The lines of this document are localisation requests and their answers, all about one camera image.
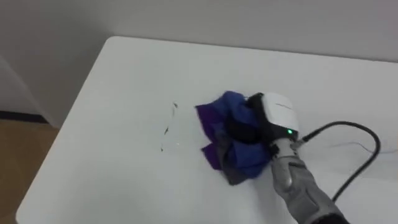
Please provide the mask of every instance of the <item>white wall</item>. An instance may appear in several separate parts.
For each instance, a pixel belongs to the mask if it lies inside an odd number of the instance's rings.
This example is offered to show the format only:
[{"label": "white wall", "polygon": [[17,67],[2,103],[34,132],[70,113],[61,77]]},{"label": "white wall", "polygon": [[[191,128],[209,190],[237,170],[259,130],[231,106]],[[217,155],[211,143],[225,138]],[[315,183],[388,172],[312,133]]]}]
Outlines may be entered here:
[{"label": "white wall", "polygon": [[9,65],[0,55],[0,111],[38,114],[35,106],[27,97],[23,83],[10,70]]},{"label": "white wall", "polygon": [[396,61],[397,10],[395,0],[2,0],[0,52],[59,126],[111,35]]}]

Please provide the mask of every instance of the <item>black wire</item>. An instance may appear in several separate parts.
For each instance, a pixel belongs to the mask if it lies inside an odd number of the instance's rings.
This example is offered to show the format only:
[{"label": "black wire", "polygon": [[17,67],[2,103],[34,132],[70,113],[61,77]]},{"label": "black wire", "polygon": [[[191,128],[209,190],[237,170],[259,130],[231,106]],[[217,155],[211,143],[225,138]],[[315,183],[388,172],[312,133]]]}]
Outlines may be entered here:
[{"label": "black wire", "polygon": [[363,164],[361,165],[355,172],[353,175],[351,175],[351,177],[349,177],[346,182],[337,190],[335,196],[333,196],[332,201],[336,202],[337,199],[339,198],[339,196],[344,192],[344,190],[350,185],[350,183],[352,183],[352,181],[357,178],[357,176],[359,174],[361,174],[366,168],[369,167],[369,165],[372,164],[372,162],[376,159],[376,157],[379,155],[380,153],[380,148],[381,148],[381,143],[380,143],[380,139],[377,136],[377,134],[375,132],[373,132],[372,130],[370,130],[369,128],[361,125],[361,124],[357,124],[354,122],[349,122],[349,121],[335,121],[332,123],[328,123],[316,130],[314,130],[313,132],[311,132],[310,134],[304,136],[302,138],[302,140],[304,142],[308,142],[309,140],[311,140],[312,138],[314,138],[315,136],[317,136],[318,134],[320,134],[322,131],[332,127],[332,126],[336,126],[336,125],[347,125],[347,126],[351,126],[351,127],[355,127],[355,128],[359,128],[365,132],[367,132],[368,134],[370,134],[373,139],[374,142],[376,143],[376,147],[374,149],[374,152],[372,153],[371,157]]}]

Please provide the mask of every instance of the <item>gray cloth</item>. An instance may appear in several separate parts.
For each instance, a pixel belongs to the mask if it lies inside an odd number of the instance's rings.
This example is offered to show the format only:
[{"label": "gray cloth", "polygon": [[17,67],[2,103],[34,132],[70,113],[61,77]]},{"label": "gray cloth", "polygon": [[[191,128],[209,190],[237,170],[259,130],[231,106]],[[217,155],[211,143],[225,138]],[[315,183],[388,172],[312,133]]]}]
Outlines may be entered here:
[{"label": "gray cloth", "polygon": [[225,133],[216,133],[217,157],[221,164],[224,176],[230,185],[238,185],[244,182],[247,177],[240,171],[228,164],[227,152],[231,148],[232,140]]}]

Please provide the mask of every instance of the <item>white table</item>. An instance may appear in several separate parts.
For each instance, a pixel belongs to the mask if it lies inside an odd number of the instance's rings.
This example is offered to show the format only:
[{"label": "white table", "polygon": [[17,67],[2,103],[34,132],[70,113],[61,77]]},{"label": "white table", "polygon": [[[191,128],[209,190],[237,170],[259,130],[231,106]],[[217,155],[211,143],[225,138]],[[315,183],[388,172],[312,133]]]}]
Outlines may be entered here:
[{"label": "white table", "polygon": [[[20,224],[294,223],[269,168],[230,187],[200,148],[209,141],[195,105],[225,90],[288,96],[302,133],[337,119],[375,130],[397,147],[398,64],[265,50],[112,37],[23,200]],[[172,103],[178,110],[170,123]],[[333,194],[368,156],[330,144],[369,136],[325,132],[302,149],[320,187]],[[351,223],[396,223],[397,154],[377,162],[342,195]]]}]

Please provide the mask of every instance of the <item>purple cloth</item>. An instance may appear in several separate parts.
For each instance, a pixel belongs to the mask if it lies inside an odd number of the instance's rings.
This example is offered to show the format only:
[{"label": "purple cloth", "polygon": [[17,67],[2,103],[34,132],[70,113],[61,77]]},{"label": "purple cloth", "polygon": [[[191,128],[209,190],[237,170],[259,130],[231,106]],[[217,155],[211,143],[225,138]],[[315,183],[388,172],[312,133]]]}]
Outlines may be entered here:
[{"label": "purple cloth", "polygon": [[[210,166],[216,170],[221,170],[220,160],[217,154],[216,133],[224,132],[224,121],[227,116],[241,123],[258,127],[253,111],[245,106],[246,100],[240,93],[226,91],[222,97],[216,101],[196,106],[198,117],[206,136],[211,144],[202,149]],[[264,146],[257,144],[244,144],[239,141],[232,141],[230,150],[227,152],[226,162],[231,167],[240,170],[249,178],[257,177],[262,168],[271,160],[269,153],[264,150]]]},{"label": "purple cloth", "polygon": [[202,151],[211,167],[215,170],[221,170],[221,164],[217,157],[216,145],[213,144],[213,142],[216,142],[215,130],[211,124],[222,123],[224,119],[211,104],[196,106],[196,109],[203,131],[212,142],[204,147]]}]

